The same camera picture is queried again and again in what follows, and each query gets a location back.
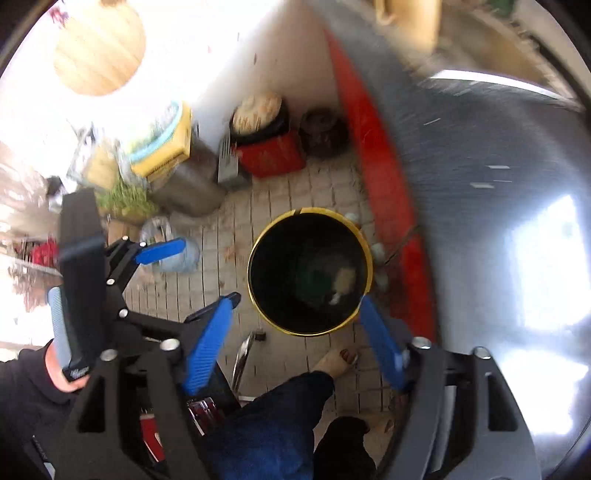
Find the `person's hand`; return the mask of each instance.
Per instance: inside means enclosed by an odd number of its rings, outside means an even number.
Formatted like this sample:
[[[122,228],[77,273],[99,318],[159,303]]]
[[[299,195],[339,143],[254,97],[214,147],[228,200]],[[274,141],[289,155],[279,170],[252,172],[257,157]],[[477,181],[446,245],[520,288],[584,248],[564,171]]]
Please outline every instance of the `person's hand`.
[[[45,353],[45,367],[47,368],[49,378],[51,378],[55,387],[62,392],[75,392],[76,390],[83,388],[86,385],[86,382],[88,382],[88,375],[85,375],[78,380],[74,380],[73,382],[68,382],[61,371],[59,362],[57,361],[56,347],[53,342],[47,347]]]

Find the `red board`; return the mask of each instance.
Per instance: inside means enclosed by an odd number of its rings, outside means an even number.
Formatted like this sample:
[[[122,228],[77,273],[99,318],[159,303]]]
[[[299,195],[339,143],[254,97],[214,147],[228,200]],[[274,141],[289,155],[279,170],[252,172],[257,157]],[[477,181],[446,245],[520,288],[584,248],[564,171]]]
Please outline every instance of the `red board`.
[[[406,320],[413,334],[436,340],[427,255],[421,238],[413,233],[417,219],[396,150],[351,62],[338,42],[326,36],[340,100],[361,158],[377,236],[386,252],[399,252],[387,267],[391,314]]]

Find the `blue plastic grip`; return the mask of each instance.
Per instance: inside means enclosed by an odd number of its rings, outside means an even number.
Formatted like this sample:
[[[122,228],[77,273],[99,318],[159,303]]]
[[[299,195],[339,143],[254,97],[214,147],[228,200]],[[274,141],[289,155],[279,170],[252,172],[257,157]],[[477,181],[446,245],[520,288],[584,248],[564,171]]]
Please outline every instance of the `blue plastic grip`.
[[[168,242],[150,245],[135,256],[135,261],[141,265],[158,262],[173,255],[177,255],[185,249],[187,242],[184,238],[175,238]]]

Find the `person's leg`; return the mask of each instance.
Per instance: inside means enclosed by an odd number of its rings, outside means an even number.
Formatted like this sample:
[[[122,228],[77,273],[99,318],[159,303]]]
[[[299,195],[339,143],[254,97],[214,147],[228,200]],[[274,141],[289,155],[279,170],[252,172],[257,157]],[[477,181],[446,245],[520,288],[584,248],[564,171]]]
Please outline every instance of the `person's leg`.
[[[313,429],[333,393],[333,378],[354,360],[346,349],[331,351],[312,372],[256,398],[208,433],[205,444],[220,477],[311,480]]]
[[[331,422],[314,452],[314,480],[370,480],[375,462],[363,446],[367,423],[354,417]]]

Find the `white wall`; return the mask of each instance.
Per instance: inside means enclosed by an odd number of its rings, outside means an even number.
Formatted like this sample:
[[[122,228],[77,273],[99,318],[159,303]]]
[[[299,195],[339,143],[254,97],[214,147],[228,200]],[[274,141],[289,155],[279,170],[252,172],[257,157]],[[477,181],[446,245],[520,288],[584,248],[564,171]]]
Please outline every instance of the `white wall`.
[[[90,120],[112,135],[150,121],[154,105],[182,99],[217,151],[230,115],[252,93],[284,95],[297,123],[314,105],[337,106],[322,26],[302,0],[129,0],[146,33],[144,59],[110,95],[78,95],[53,69],[59,29],[45,15],[0,78],[0,141],[43,175],[60,174]],[[70,0],[75,14],[80,2]]]

